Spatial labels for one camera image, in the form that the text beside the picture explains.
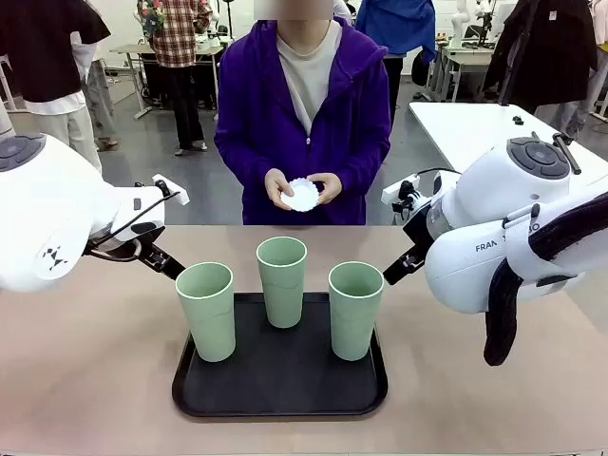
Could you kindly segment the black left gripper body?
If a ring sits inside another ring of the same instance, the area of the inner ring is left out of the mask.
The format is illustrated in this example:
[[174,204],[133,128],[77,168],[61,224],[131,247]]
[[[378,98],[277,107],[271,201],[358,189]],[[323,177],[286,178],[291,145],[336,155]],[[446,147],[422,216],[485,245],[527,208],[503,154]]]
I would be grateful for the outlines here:
[[85,247],[85,254],[105,261],[127,263],[147,256],[152,251],[153,245],[154,242],[148,237],[130,239],[111,237],[99,245],[90,241]]

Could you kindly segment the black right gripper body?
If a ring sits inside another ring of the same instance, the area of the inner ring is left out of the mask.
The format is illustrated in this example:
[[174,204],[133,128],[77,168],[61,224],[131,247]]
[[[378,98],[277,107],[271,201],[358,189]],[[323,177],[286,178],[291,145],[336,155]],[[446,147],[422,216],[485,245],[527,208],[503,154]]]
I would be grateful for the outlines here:
[[427,227],[428,208],[420,209],[415,215],[408,219],[403,231],[413,242],[413,247],[408,250],[410,256],[425,257],[428,249],[434,242]]

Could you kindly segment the person's left hand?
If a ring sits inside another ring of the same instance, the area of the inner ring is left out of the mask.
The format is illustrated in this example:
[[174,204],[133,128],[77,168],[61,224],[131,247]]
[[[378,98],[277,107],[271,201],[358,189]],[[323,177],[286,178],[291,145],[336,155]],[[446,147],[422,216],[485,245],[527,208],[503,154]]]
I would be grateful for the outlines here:
[[315,173],[307,177],[308,181],[320,183],[323,190],[319,193],[318,203],[329,204],[342,192],[342,182],[334,173]]

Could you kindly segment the person's right hand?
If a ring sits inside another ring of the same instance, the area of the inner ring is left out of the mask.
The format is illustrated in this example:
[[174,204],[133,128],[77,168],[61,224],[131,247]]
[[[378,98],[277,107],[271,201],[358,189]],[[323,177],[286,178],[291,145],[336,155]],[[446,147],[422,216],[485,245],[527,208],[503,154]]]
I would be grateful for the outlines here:
[[292,210],[292,208],[285,204],[281,199],[282,194],[285,194],[288,197],[292,197],[294,195],[294,191],[291,185],[287,182],[282,171],[276,168],[270,169],[265,175],[264,184],[269,200],[276,207],[285,211]]

